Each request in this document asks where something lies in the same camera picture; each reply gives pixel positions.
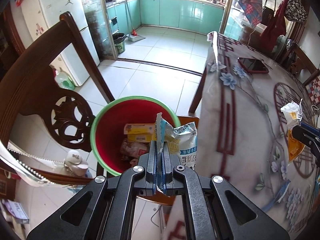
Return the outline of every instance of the green trash can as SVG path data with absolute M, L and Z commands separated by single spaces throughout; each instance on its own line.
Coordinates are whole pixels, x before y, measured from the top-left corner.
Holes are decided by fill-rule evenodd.
M 113 41 L 115 43 L 115 47 L 118 50 L 118 53 L 121 54 L 125 52 L 125 45 L 124 45 L 124 40 L 125 40 L 125 34 L 124 33 L 115 33 L 112 35 Z

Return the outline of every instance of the smartphone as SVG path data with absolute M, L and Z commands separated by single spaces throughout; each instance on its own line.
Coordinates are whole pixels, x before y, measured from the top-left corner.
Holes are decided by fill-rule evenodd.
M 246 57 L 239 57 L 238 62 L 244 68 L 245 71 L 251 74 L 260 73 L 260 74 L 267 74 L 269 73 L 268 68 L 261 60 L 255 58 L 246 58 Z

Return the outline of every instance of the dining table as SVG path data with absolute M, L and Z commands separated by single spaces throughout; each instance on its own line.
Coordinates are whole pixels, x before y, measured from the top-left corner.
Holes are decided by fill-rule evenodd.
M 294 239 L 310 216 L 317 167 L 309 147 L 289 162 L 281 108 L 302 99 L 302 121 L 314 127 L 307 89 L 255 49 L 217 32 L 208 38 L 204 74 L 190 108 L 194 112 L 201 100 L 195 171 L 222 176 Z M 268 72 L 247 71 L 238 58 L 260 60 Z M 184 236 L 180 198 L 172 209 L 163 239 Z

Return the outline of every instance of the phone screen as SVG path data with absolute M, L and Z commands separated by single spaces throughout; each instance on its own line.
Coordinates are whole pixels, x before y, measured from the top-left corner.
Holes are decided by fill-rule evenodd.
M 240 57 L 239 61 L 249 71 L 268 71 L 268 68 L 258 59 Z

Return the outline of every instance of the hanging bag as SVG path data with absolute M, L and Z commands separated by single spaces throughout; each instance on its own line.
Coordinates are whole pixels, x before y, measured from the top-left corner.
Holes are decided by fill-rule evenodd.
M 284 15 L 291 22 L 304 22 L 308 14 L 299 0 L 289 0 Z
M 276 11 L 276 1 L 275 1 L 275 9 L 272 10 L 271 8 L 267 7 L 267 1 L 264 3 L 264 7 L 262 9 L 262 21 L 261 24 L 268 26 L 269 23 L 271 22 L 271 20 L 274 18 L 275 16 L 275 11 Z

